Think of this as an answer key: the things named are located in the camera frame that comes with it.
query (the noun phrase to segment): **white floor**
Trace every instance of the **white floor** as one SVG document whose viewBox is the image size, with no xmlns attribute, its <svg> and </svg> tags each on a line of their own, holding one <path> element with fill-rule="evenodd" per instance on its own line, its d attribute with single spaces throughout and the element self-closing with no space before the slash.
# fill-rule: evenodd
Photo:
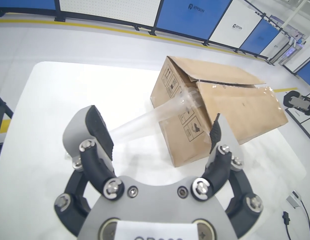
<svg viewBox="0 0 310 240">
<path fill-rule="evenodd" d="M 113 31 L 3 23 L 0 24 L 0 96 L 14 110 L 32 68 L 42 61 L 159 71 L 167 55 L 239 66 L 265 80 L 273 89 L 298 87 L 303 94 L 310 92 L 304 82 L 283 67 L 270 66 L 253 58 Z M 280 102 L 284 94 L 277 94 Z M 310 215 L 310 140 L 290 117 L 288 119 L 289 123 L 279 130 L 306 168 L 307 176 L 296 189 L 302 195 Z M 292 240 L 310 239 L 303 210 L 293 209 L 286 202 L 258 230 L 258 235 L 262 239 L 286 239 L 283 211 L 287 211 L 291 219 L 289 231 Z"/>
</svg>

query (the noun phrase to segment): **cardboard box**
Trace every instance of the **cardboard box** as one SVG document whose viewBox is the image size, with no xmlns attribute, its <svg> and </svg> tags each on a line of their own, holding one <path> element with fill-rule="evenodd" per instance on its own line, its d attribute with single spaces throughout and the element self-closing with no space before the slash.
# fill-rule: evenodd
<svg viewBox="0 0 310 240">
<path fill-rule="evenodd" d="M 270 87 L 234 66 L 181 57 L 166 57 L 151 94 L 154 108 L 186 87 L 199 90 L 204 106 L 159 123 L 175 167 L 209 156 L 207 133 L 222 113 L 243 144 L 288 122 Z"/>
</svg>

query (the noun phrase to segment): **box flap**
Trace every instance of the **box flap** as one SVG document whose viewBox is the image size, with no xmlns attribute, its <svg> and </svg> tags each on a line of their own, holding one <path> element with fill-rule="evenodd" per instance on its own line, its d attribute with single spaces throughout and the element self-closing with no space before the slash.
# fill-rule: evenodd
<svg viewBox="0 0 310 240">
<path fill-rule="evenodd" d="M 183 57 L 169 57 L 190 76 L 190 80 L 204 80 L 224 84 L 255 85 L 265 82 L 241 68 Z"/>
<path fill-rule="evenodd" d="M 269 87 L 246 88 L 197 82 L 211 122 L 222 113 L 240 144 L 288 122 Z"/>
</svg>

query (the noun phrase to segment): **yellow floor line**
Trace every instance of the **yellow floor line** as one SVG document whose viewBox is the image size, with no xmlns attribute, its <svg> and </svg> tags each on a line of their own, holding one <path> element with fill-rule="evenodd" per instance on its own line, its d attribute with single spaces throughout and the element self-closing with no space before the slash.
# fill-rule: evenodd
<svg viewBox="0 0 310 240">
<path fill-rule="evenodd" d="M 289 91 L 294 91 L 297 90 L 297 88 L 286 88 L 286 89 L 274 89 L 273 92 L 275 93 L 282 93 L 282 92 L 289 92 Z"/>
<path fill-rule="evenodd" d="M 0 126 L 0 134 L 7 133 L 10 123 L 11 119 L 6 119 L 2 121 L 2 125 Z"/>
<path fill-rule="evenodd" d="M 122 30 L 122 29 L 117 29 L 117 28 L 107 27 L 107 26 L 89 25 L 89 24 L 81 24 L 81 23 L 55 22 L 55 21 L 48 21 L 48 20 L 30 20 L 30 19 L 0 19 L 0 23 L 48 24 L 48 25 L 62 25 L 62 26 L 102 29 L 102 30 L 132 34 L 132 35 L 137 35 L 137 36 L 142 36 L 142 37 L 148 37 L 148 38 L 152 38 L 152 39 L 161 39 L 161 40 L 166 40 L 166 41 L 172 41 L 172 42 L 182 43 L 182 44 L 186 44 L 186 45 L 201 47 L 201 48 L 205 48 L 205 49 L 212 49 L 212 50 L 217 50 L 217 51 L 221 51 L 221 52 L 225 52 L 225 53 L 231 53 L 234 55 L 240 55 L 242 57 L 247 57 L 247 58 L 251 58 L 254 60 L 258 60 L 258 61 L 264 61 L 264 59 L 255 58 L 254 56 L 251 56 L 251 55 L 245 55 L 242 53 L 235 53 L 235 52 L 233 52 L 231 50 L 227 50 L 227 49 L 215 48 L 215 47 L 211 47 L 211 46 L 204 46 L 201 43 L 193 43 L 193 42 L 182 41 L 182 40 L 168 38 L 168 37 L 153 36 L 153 35 L 146 34 L 146 33 L 138 33 L 138 32 L 134 32 L 134 31 Z"/>
</svg>

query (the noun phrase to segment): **metal bolt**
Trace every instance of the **metal bolt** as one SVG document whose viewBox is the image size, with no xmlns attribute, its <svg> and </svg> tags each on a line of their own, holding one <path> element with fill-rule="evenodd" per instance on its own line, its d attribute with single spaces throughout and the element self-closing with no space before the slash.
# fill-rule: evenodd
<svg viewBox="0 0 310 240">
<path fill-rule="evenodd" d="M 199 240 L 215 240 L 215 231 L 213 226 L 205 220 L 196 220 L 193 222 L 197 224 L 198 239 Z"/>
<path fill-rule="evenodd" d="M 75 170 L 80 170 L 83 168 L 81 158 L 73 159 L 72 167 Z"/>
<path fill-rule="evenodd" d="M 230 169 L 234 171 L 240 171 L 243 168 L 244 168 L 244 161 L 232 155 L 230 162 Z"/>
<path fill-rule="evenodd" d="M 264 209 L 262 199 L 257 195 L 253 198 L 246 197 L 246 203 L 253 212 L 260 213 Z"/>
<path fill-rule="evenodd" d="M 129 187 L 129 189 L 127 190 L 127 195 L 130 197 L 130 198 L 135 198 L 138 194 L 138 188 L 135 187 L 135 186 L 131 186 Z"/>
<path fill-rule="evenodd" d="M 59 195 L 57 197 L 57 199 L 55 200 L 54 205 L 56 205 L 57 207 L 60 208 L 60 211 L 63 212 L 64 210 L 66 210 L 68 208 L 68 206 L 71 203 L 71 197 L 69 194 L 67 193 L 63 193 L 61 195 Z"/>
<path fill-rule="evenodd" d="M 112 181 L 110 184 L 108 184 L 107 186 L 107 192 L 109 194 L 111 193 L 115 193 L 118 191 L 118 184 L 116 183 L 116 181 Z"/>
<path fill-rule="evenodd" d="M 228 145 L 219 145 L 219 146 L 217 147 L 217 149 L 218 149 L 218 151 L 219 151 L 221 154 L 223 154 L 223 155 L 225 155 L 225 154 L 227 154 L 228 152 L 231 151 L 231 150 L 230 150 L 230 147 L 229 147 Z"/>
<path fill-rule="evenodd" d="M 80 143 L 79 150 L 80 152 L 84 152 L 86 149 L 95 146 L 95 141 L 93 139 L 87 139 Z"/>
<path fill-rule="evenodd" d="M 103 188 L 103 194 L 107 199 L 115 199 L 117 197 L 117 192 L 119 190 L 119 185 L 122 184 L 122 181 L 117 177 L 109 179 Z"/>
<path fill-rule="evenodd" d="M 208 186 L 203 183 L 203 182 L 199 182 L 197 183 L 197 187 L 196 187 L 196 190 L 197 192 L 200 194 L 200 195 L 204 195 L 207 193 L 207 191 L 209 190 Z"/>
<path fill-rule="evenodd" d="M 232 161 L 236 166 L 242 166 L 243 162 L 238 158 L 238 157 L 234 157 L 232 156 Z"/>
<path fill-rule="evenodd" d="M 177 195 L 182 198 L 182 199 L 185 199 L 187 198 L 188 196 L 188 190 L 186 187 L 184 186 L 180 186 L 178 189 L 177 189 Z"/>
<path fill-rule="evenodd" d="M 224 151 L 224 153 L 230 152 L 230 147 L 228 145 L 222 145 L 221 149 Z"/>
<path fill-rule="evenodd" d="M 118 221 L 112 218 L 103 223 L 99 232 L 99 240 L 114 240 Z"/>
<path fill-rule="evenodd" d="M 207 200 L 209 197 L 206 193 L 209 190 L 209 186 L 210 183 L 206 179 L 202 177 L 196 178 L 192 183 L 193 196 L 202 201 Z"/>
</svg>

